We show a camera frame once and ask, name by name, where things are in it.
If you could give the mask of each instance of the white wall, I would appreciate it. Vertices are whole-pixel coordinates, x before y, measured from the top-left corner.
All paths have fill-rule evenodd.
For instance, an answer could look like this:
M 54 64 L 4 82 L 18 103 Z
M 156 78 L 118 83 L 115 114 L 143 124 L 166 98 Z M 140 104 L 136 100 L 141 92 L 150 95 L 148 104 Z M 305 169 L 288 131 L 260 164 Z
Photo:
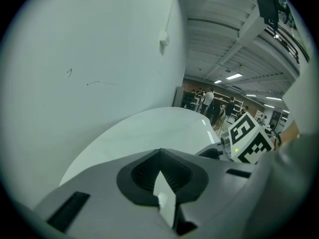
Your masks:
M 273 113 L 274 113 L 274 109 L 265 109 L 263 117 L 267 116 L 267 118 L 265 119 L 264 127 L 268 127 Z
M 0 53 L 0 163 L 16 199 L 35 207 L 105 130 L 172 105 L 188 47 L 179 0 L 160 47 L 170 4 L 29 0 L 18 13 Z

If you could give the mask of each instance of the shelf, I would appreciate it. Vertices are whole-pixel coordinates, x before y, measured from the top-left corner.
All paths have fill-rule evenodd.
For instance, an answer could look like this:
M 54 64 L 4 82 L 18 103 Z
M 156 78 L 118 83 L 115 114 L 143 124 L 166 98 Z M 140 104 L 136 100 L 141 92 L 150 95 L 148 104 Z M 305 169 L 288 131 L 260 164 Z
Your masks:
M 224 96 L 224 97 L 230 98 L 230 97 L 228 97 L 228 96 L 225 96 L 225 95 L 220 94 L 220 93 L 217 93 L 217 92 L 214 92 L 213 94 L 214 94 L 214 95 L 215 95 L 215 94 L 218 94 L 218 95 L 221 95 L 221 96 Z
M 214 98 L 214 99 L 217 99 L 217 100 L 219 100 L 219 101 L 223 101 L 223 102 L 226 102 L 226 103 L 228 103 L 226 100 L 224 100 L 224 99 L 219 99 L 219 98 Z

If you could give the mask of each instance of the black slot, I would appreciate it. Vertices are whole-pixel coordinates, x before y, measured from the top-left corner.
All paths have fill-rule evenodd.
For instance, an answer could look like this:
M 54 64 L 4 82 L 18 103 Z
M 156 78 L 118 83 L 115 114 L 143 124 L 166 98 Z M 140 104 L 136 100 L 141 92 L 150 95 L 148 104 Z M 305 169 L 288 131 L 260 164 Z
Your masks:
M 183 211 L 181 210 L 180 205 L 176 204 L 174 224 L 172 229 L 176 231 L 176 233 L 179 236 L 182 236 L 196 228 L 197 226 L 193 222 L 187 222 L 185 220 L 185 217 L 184 217 Z
M 212 159 L 219 159 L 219 153 L 217 149 L 208 149 L 204 151 L 203 153 L 199 154 L 200 157 L 209 157 Z
M 244 172 L 244 171 L 240 171 L 240 170 L 236 170 L 236 169 L 228 169 L 226 171 L 226 173 L 235 175 L 235 176 L 239 176 L 239 177 L 243 177 L 243 178 L 249 178 L 249 176 L 251 175 L 251 173 L 249 172 Z
M 47 221 L 48 224 L 55 229 L 64 233 L 80 210 L 83 208 L 85 202 L 90 195 L 82 192 L 75 192 Z

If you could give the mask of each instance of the scuff mark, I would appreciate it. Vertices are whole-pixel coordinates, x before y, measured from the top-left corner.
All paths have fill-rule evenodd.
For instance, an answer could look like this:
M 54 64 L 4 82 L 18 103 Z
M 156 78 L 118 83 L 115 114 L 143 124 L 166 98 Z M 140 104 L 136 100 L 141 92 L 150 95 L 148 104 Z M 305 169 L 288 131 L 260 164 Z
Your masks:
M 69 68 L 69 71 L 66 72 L 67 74 L 70 73 L 68 79 L 70 78 L 70 76 L 71 76 L 71 74 L 72 74 L 72 70 L 73 70 L 72 68 Z
M 108 84 L 108 85 L 117 85 L 117 86 L 119 86 L 119 85 L 120 85 L 120 84 L 110 83 L 110 82 L 100 82 L 100 81 L 95 81 L 95 82 L 88 83 L 88 84 L 87 84 L 87 86 L 89 86 L 89 85 L 91 85 L 91 84 L 94 84 L 94 83 Z

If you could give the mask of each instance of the ceiling beam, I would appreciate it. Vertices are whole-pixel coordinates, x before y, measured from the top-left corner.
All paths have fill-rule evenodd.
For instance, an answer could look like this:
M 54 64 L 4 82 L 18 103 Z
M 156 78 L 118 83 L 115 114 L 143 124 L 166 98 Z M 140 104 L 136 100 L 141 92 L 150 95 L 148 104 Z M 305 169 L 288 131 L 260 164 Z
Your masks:
M 209 70 L 204 79 L 207 79 L 212 73 L 219 69 L 243 46 L 255 39 L 256 36 L 266 29 L 266 27 L 267 25 L 264 23 L 264 19 L 260 17 L 258 6 L 255 6 L 248 19 L 238 31 L 238 38 L 235 44 L 226 52 L 226 54 L 218 61 L 218 63 Z
M 217 25 L 223 25 L 223 26 L 232 28 L 232 29 L 237 30 L 237 31 L 239 31 L 239 29 L 240 29 L 240 28 L 234 27 L 234 26 L 229 25 L 229 24 L 224 24 L 224 23 L 221 23 L 219 21 L 214 21 L 214 20 L 210 20 L 210 19 L 204 19 L 204 18 L 201 18 L 201 17 L 187 17 L 187 19 L 188 20 L 194 20 L 194 21 L 208 22 L 208 23 L 213 23 L 213 24 L 217 24 Z
M 228 85 L 238 86 L 238 85 L 249 84 L 249 83 L 280 82 L 280 81 L 288 81 L 288 79 L 284 74 L 278 74 L 278 75 L 265 76 L 265 77 L 254 78 L 249 80 L 237 81 L 237 82 L 229 83 Z
M 273 67 L 283 72 L 288 80 L 293 83 L 299 76 L 298 72 L 295 66 L 293 66 L 291 62 L 282 54 L 283 52 L 287 51 L 284 51 L 283 47 L 279 46 L 281 45 L 278 44 L 275 47 L 268 40 L 258 36 L 251 43 L 249 43 L 248 48 L 257 54 L 262 54 L 263 59 L 268 61 L 268 63 Z
M 265 91 L 244 91 L 245 95 L 253 94 L 257 96 L 263 96 L 263 97 L 275 97 L 275 98 L 282 98 L 284 93 L 274 93 L 274 92 L 265 92 Z
M 197 76 L 191 76 L 188 74 L 184 75 L 184 79 L 188 79 L 188 80 L 193 80 L 193 81 L 197 81 L 197 82 L 202 82 L 202 83 L 206 83 L 206 84 L 211 84 L 211 85 L 215 85 L 211 80 L 203 80 L 203 78 L 201 77 L 197 77 Z
M 230 27 L 220 25 L 220 24 L 213 24 L 214 27 L 212 27 L 213 23 L 210 22 L 203 22 L 198 20 L 188 20 L 188 30 L 190 33 L 192 31 L 201 31 L 205 34 L 213 34 L 213 35 L 220 35 L 224 36 L 229 39 L 233 39 L 234 41 L 238 38 L 238 31 L 235 29 L 232 29 Z

